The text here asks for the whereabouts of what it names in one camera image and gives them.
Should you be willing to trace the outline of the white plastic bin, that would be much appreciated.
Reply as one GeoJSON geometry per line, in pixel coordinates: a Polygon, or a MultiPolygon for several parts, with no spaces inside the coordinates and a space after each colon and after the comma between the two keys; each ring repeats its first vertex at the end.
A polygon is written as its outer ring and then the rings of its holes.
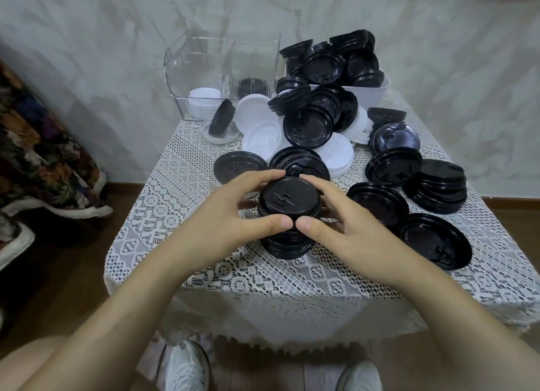
{"type": "Polygon", "coordinates": [[[337,73],[324,75],[321,80],[308,75],[303,67],[298,66],[291,71],[286,71],[286,77],[299,76],[308,81],[312,90],[320,84],[336,84],[346,91],[352,92],[359,106],[364,109],[378,107],[390,86],[390,80],[381,70],[368,70],[364,76],[349,77],[346,69],[337,69],[337,73]]]}

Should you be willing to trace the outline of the clear plastic container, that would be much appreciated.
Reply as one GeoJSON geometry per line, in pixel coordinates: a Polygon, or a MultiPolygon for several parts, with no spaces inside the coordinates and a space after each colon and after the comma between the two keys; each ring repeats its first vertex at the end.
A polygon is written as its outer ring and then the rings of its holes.
{"type": "Polygon", "coordinates": [[[278,75],[281,34],[261,30],[233,32],[186,31],[166,50],[164,73],[184,121],[191,116],[190,91],[220,89],[222,102],[234,106],[244,97],[271,97],[278,75]]]}

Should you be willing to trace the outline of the person's right hand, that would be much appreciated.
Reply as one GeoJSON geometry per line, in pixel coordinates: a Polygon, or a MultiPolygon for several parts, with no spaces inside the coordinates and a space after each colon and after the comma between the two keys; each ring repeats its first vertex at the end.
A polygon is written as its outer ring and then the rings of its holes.
{"type": "Polygon", "coordinates": [[[398,288],[425,261],[399,240],[367,209],[347,197],[335,183],[301,175],[322,193],[329,215],[340,223],[340,237],[316,241],[351,270],[375,283],[398,288]]]}

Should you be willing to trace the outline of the heap of black lids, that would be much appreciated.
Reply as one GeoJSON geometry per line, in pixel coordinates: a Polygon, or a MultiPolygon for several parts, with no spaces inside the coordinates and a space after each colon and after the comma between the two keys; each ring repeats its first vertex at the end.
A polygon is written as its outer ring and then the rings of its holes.
{"type": "Polygon", "coordinates": [[[315,44],[312,39],[280,49],[287,75],[310,84],[379,88],[386,74],[375,55],[376,39],[367,29],[354,30],[315,44]]]}

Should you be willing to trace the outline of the stack of white cup lids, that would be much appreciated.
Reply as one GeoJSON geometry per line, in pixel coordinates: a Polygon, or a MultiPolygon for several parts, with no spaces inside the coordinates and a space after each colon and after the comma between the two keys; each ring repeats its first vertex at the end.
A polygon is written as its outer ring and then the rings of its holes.
{"type": "Polygon", "coordinates": [[[188,97],[191,116],[200,121],[211,120],[221,102],[221,91],[216,88],[195,88],[188,97]]]}

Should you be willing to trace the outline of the pile of white cup lids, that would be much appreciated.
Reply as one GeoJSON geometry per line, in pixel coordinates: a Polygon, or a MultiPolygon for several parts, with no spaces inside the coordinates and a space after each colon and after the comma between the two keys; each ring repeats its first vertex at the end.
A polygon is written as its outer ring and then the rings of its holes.
{"type": "MultiPolygon", "coordinates": [[[[238,102],[233,121],[224,134],[210,135],[211,120],[202,123],[201,132],[213,144],[230,143],[242,134],[241,150],[270,162],[277,152],[291,144],[283,133],[282,120],[270,110],[268,101],[269,98],[264,95],[248,95],[238,102]]],[[[331,178],[338,178],[349,170],[354,161],[354,144],[367,144],[373,127],[374,123],[368,118],[367,111],[359,107],[351,126],[340,135],[334,133],[324,146],[315,149],[327,166],[331,178]]]]}

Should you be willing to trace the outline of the nested black lid stack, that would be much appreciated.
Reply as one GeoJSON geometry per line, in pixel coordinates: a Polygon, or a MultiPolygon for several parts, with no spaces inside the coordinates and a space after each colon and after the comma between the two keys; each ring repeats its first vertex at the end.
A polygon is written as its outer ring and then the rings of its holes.
{"type": "MultiPolygon", "coordinates": [[[[285,176],[268,183],[259,194],[257,212],[263,218],[275,214],[286,215],[295,222],[299,217],[320,219],[322,201],[319,192],[300,177],[285,176]]],[[[260,239],[261,245],[273,257],[295,260],[304,256],[314,241],[292,229],[260,239]]]]}

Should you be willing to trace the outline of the white lace tablecloth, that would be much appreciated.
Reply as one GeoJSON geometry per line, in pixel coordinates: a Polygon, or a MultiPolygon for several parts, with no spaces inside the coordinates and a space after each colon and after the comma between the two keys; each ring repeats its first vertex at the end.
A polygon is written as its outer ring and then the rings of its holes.
{"type": "MultiPolygon", "coordinates": [[[[240,140],[212,146],[201,123],[180,120],[105,259],[109,294],[215,189],[214,160],[240,140]]],[[[472,186],[457,213],[443,216],[472,247],[450,275],[517,333],[540,322],[540,275],[472,186]]],[[[426,330],[393,290],[368,281],[316,244],[296,260],[278,260],[257,241],[189,277],[158,332],[170,344],[208,333],[300,352],[426,330]]]]}

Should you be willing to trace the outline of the person's right white shoe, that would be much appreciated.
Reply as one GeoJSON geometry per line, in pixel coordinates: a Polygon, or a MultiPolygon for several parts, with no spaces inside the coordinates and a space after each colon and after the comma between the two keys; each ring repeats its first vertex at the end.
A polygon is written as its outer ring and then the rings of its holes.
{"type": "Polygon", "coordinates": [[[335,391],[383,391],[381,377],[371,360],[348,366],[341,373],[335,391]]]}

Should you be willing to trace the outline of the person's left forearm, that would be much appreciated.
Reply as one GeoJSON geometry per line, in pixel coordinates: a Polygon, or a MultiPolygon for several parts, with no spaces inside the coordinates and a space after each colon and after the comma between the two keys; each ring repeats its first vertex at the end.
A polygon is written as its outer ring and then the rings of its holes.
{"type": "Polygon", "coordinates": [[[173,294],[193,272],[190,258],[161,243],[17,391],[126,389],[173,294]]]}

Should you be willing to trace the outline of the person's left hand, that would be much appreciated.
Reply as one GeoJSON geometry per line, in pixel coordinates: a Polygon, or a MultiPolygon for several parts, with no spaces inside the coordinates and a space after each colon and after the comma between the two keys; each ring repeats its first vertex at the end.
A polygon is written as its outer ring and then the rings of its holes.
{"type": "Polygon", "coordinates": [[[247,171],[214,190],[161,245],[173,255],[172,269],[186,279],[217,264],[240,246],[278,233],[242,233],[239,210],[248,193],[285,176],[284,170],[247,171]]]}

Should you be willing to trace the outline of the person's right forearm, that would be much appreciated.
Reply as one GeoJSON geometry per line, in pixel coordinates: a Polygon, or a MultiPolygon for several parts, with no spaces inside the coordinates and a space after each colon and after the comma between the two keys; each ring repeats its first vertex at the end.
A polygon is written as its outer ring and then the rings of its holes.
{"type": "Polygon", "coordinates": [[[385,265],[394,288],[427,323],[463,391],[540,391],[540,354],[511,333],[450,275],[423,258],[385,265]]]}

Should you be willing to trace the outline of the pile of loose black lids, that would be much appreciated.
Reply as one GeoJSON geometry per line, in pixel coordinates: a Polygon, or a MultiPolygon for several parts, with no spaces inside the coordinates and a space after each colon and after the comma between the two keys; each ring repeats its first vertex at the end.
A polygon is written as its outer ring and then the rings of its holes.
{"type": "MultiPolygon", "coordinates": [[[[301,78],[289,77],[278,81],[276,95],[267,104],[282,120],[291,146],[277,152],[270,162],[247,151],[226,153],[213,164],[217,181],[226,184],[247,171],[267,169],[284,170],[285,176],[334,179],[315,149],[352,125],[360,107],[356,96],[335,84],[312,90],[301,78]]],[[[229,99],[220,104],[210,135],[224,134],[235,108],[229,99]]],[[[466,203],[464,170],[448,161],[423,157],[417,133],[404,122],[405,112],[366,111],[374,123],[367,141],[372,155],[364,170],[367,182],[353,184],[347,197],[439,268],[456,271],[468,266],[473,256],[469,240],[437,216],[454,214],[466,203]]]]}

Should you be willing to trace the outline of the person's white shoe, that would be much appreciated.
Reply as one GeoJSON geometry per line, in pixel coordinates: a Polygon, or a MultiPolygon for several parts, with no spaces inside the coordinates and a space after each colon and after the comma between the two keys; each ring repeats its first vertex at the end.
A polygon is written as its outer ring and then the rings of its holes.
{"type": "Polygon", "coordinates": [[[348,366],[341,373],[335,391],[383,391],[381,377],[371,360],[348,366]]]}
{"type": "Polygon", "coordinates": [[[210,391],[211,365],[204,349],[193,340],[173,347],[164,391],[210,391]]]}

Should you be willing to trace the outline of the person's left leg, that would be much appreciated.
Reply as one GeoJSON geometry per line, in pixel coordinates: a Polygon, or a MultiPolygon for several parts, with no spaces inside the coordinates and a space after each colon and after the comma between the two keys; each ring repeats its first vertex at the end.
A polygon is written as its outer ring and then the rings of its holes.
{"type": "Polygon", "coordinates": [[[0,360],[0,391],[17,391],[61,346],[67,336],[34,340],[0,360]]]}

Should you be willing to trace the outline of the person's left white shoe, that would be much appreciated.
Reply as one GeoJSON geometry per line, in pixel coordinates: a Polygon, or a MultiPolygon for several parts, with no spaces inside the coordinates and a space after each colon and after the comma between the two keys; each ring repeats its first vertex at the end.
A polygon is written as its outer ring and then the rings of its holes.
{"type": "Polygon", "coordinates": [[[211,365],[204,349],[193,340],[173,347],[164,391],[210,391],[211,365]]]}

